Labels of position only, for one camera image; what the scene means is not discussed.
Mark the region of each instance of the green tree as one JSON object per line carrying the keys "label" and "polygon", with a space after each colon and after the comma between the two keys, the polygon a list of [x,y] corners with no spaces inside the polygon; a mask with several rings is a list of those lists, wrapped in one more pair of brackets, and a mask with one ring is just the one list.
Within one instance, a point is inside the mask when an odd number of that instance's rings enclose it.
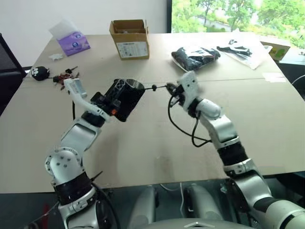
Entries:
{"label": "green tree", "polygon": [[228,0],[225,14],[229,17],[228,23],[231,31],[237,27],[245,28],[255,10],[254,0]]}
{"label": "green tree", "polygon": [[206,24],[206,17],[210,10],[215,10],[218,7],[221,7],[224,3],[224,0],[198,0],[198,5],[204,8],[204,26]]}
{"label": "green tree", "polygon": [[198,20],[202,10],[198,0],[173,0],[172,32],[204,32],[206,28]]}
{"label": "green tree", "polygon": [[285,31],[283,25],[291,25],[294,29],[305,23],[304,0],[264,0],[258,12],[262,25]]}

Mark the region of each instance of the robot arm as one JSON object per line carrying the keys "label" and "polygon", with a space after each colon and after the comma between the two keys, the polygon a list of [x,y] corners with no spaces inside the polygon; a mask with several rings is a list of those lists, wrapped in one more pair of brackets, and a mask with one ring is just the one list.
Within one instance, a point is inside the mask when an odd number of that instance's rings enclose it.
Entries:
{"label": "robot arm", "polygon": [[111,226],[108,211],[99,190],[85,172],[82,156],[111,116],[126,121],[145,89],[135,80],[118,79],[105,95],[97,92],[89,103],[84,100],[87,94],[79,79],[67,79],[64,84],[73,101],[86,111],[64,132],[61,145],[47,156],[45,168],[53,176],[51,184],[66,229],[107,229]]}
{"label": "robot arm", "polygon": [[250,212],[263,228],[303,228],[305,209],[287,200],[272,197],[270,189],[256,165],[245,153],[239,136],[222,108],[198,97],[198,82],[194,72],[183,75],[178,86],[168,84],[167,89],[191,117],[196,117],[207,128],[224,171],[230,177],[229,194],[237,201],[241,211]]}

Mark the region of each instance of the window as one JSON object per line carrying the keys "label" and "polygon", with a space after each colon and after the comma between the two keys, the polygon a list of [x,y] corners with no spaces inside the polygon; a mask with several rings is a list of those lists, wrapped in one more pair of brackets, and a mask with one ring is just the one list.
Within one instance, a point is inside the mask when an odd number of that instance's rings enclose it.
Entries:
{"label": "window", "polygon": [[305,48],[304,0],[172,0],[172,32],[252,31]]}

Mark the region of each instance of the black chair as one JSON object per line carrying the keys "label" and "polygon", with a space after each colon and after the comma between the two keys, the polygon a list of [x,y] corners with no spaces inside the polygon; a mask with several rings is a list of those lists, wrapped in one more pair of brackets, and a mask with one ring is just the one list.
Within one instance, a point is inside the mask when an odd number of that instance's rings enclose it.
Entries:
{"label": "black chair", "polygon": [[0,115],[25,76],[25,71],[0,33]]}

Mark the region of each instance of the label on box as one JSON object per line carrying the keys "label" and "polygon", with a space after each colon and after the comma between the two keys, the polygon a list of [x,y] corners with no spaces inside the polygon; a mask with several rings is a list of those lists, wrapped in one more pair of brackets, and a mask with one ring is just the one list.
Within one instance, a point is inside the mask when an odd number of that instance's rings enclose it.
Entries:
{"label": "label on box", "polygon": [[120,42],[116,46],[122,58],[148,55],[146,42]]}

